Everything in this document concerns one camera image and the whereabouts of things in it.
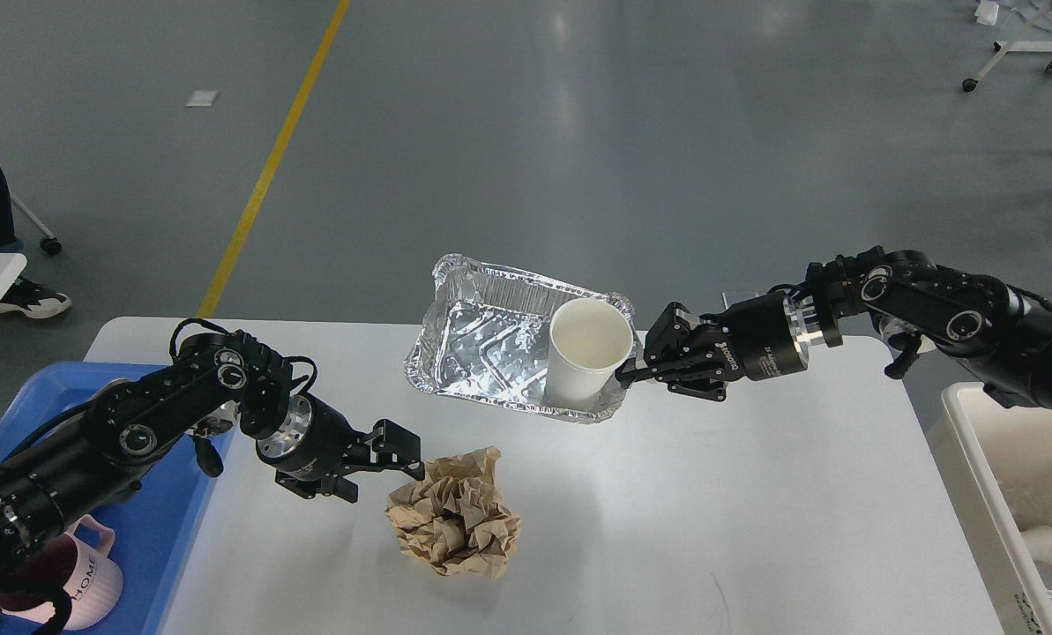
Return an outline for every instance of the white bin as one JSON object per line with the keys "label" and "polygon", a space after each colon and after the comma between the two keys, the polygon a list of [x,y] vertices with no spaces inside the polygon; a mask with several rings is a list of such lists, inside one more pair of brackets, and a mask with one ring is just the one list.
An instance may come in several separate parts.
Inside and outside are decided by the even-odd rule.
{"label": "white bin", "polygon": [[[1052,606],[1020,531],[1052,527],[1052,413],[1003,408],[979,383],[949,386],[926,435],[996,615],[1009,635],[1052,635]],[[1012,500],[1029,499],[1012,514]]]}

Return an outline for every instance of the black wire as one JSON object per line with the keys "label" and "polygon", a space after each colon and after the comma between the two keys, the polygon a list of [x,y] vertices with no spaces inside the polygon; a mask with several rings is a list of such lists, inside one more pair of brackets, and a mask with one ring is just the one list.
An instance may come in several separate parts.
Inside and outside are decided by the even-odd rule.
{"label": "black wire", "polygon": [[5,594],[24,595],[31,598],[43,599],[52,602],[55,614],[43,622],[41,627],[33,631],[33,635],[58,635],[63,632],[67,620],[70,619],[70,595],[63,591],[63,587],[56,583],[41,582],[38,579],[24,579],[15,575],[7,575],[0,578],[0,591]]}
{"label": "black wire", "polygon": [[182,332],[185,326],[189,325],[203,326],[204,329],[216,331],[222,334],[223,336],[229,336],[231,334],[228,333],[227,329],[223,328],[223,326],[216,325],[216,323],[209,321],[205,321],[203,318],[186,318],[184,319],[184,321],[180,322],[180,325],[177,325],[177,328],[174,329],[174,334],[171,334],[171,337],[169,337],[169,357],[177,359],[177,336],[179,336],[180,332]]}
{"label": "black wire", "polygon": [[1027,296],[1033,301],[1038,302],[1038,306],[1041,306],[1045,309],[1050,310],[1050,312],[1052,313],[1052,302],[1050,302],[1046,298],[1043,298],[1041,294],[1029,292],[1028,290],[1023,290],[1018,287],[1013,287],[1011,285],[1008,285],[1008,287],[1012,289],[1013,292],[1020,293],[1023,296]]}
{"label": "black wire", "polygon": [[305,386],[303,386],[303,389],[299,391],[299,394],[308,392],[308,390],[310,390],[311,387],[313,387],[315,380],[318,378],[318,365],[315,364],[315,361],[312,359],[301,356],[301,354],[295,354],[295,356],[284,357],[284,359],[286,359],[287,362],[291,362],[291,364],[295,362],[303,362],[303,364],[310,364],[310,369],[311,369],[310,375],[297,377],[295,380],[295,383],[292,383],[294,386],[299,386],[301,385],[301,383],[305,382]]}
{"label": "black wire", "polygon": [[784,290],[790,290],[790,292],[803,293],[804,287],[801,287],[800,285],[776,285],[775,287],[768,289],[768,292],[769,293],[784,292]]}
{"label": "black wire", "polygon": [[79,406],[68,408],[62,413],[55,415],[55,417],[50,417],[48,422],[39,426],[38,429],[31,431],[31,434],[28,434],[28,436],[25,436],[22,442],[18,443],[17,446],[14,447],[13,451],[8,452],[8,455],[5,457],[5,459],[15,457],[15,455],[21,453],[22,451],[28,450],[34,443],[38,442],[44,434],[49,433],[49,431],[52,430],[55,430],[57,426],[59,426],[59,424],[66,422],[67,418],[72,418],[74,417],[75,414],[82,413],[82,411],[86,410],[86,407],[89,406],[89,404],[90,404],[89,401],[80,403]]}

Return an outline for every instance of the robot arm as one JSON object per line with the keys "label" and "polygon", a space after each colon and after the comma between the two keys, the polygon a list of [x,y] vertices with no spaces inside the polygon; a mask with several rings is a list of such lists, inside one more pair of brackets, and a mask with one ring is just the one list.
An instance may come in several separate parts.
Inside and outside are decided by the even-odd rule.
{"label": "robot arm", "polygon": [[936,348],[984,382],[1006,408],[1052,410],[1052,304],[1036,293],[934,265],[924,253],[869,249],[808,266],[804,282],[728,307],[691,314],[671,303],[647,332],[643,364],[615,371],[623,386],[655,378],[671,392],[723,402],[727,383],[808,367],[812,346],[839,346],[838,321],[869,313],[901,351],[886,374],[902,378]]}
{"label": "robot arm", "polygon": [[[215,332],[186,339],[178,351],[178,334],[195,322]],[[134,495],[184,436],[196,443],[200,469],[220,475],[223,463],[208,437],[228,431],[236,418],[256,439],[260,462],[275,468],[276,483],[303,498],[357,501],[357,486],[346,479],[357,471],[424,478],[420,437],[387,418],[367,434],[353,430],[308,392],[313,374],[291,376],[297,362],[313,367],[308,359],[283,357],[248,333],[203,321],[182,322],[170,354],[171,366],[107,386],[43,425],[1,463],[0,589],[18,589],[15,568],[79,516]],[[58,606],[61,598],[50,599]]]}

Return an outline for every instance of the caster wheel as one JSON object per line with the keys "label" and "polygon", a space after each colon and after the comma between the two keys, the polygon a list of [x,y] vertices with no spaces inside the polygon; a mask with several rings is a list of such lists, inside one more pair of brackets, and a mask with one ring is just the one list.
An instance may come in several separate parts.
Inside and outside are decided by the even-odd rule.
{"label": "caster wheel", "polygon": [[63,245],[59,242],[58,238],[44,238],[39,242],[41,249],[45,250],[48,255],[57,255],[62,252]]}

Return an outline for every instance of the white paper cup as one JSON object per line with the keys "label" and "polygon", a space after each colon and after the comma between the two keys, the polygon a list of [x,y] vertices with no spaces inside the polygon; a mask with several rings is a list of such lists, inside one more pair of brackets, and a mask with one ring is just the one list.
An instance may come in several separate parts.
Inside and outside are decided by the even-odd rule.
{"label": "white paper cup", "polygon": [[549,322],[546,402],[570,410],[590,409],[631,346],[631,326],[614,306],[592,299],[562,304]]}
{"label": "white paper cup", "polygon": [[[90,547],[75,538],[75,530],[83,524],[99,534],[97,547]],[[61,583],[63,591],[70,595],[70,619],[66,631],[79,631],[94,627],[118,603],[122,594],[122,570],[107,558],[114,546],[114,530],[102,526],[90,515],[79,518],[65,534],[50,539],[38,554],[15,572],[23,579]],[[0,591],[1,608],[6,614],[43,623],[55,615],[50,602],[5,594]]]}

